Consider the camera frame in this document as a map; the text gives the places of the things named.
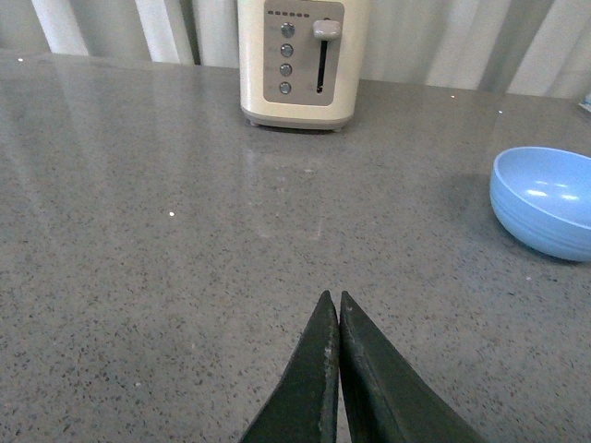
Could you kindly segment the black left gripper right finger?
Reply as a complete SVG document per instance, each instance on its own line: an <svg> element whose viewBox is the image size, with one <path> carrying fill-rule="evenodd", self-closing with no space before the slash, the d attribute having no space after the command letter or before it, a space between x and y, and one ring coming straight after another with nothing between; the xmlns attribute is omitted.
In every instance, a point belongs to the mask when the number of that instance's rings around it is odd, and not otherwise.
<svg viewBox="0 0 591 443"><path fill-rule="evenodd" d="M340 372L353 442L482 442L419 376L354 298L342 293Z"/></svg>

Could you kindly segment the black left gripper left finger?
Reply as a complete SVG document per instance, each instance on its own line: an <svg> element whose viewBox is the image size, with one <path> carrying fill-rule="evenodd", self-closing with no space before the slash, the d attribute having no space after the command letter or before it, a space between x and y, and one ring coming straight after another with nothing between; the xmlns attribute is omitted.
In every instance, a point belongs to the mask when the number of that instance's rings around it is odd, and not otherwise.
<svg viewBox="0 0 591 443"><path fill-rule="evenodd" d="M328 291L320 299L282 378L242 442L334 442L339 400L340 331Z"/></svg>

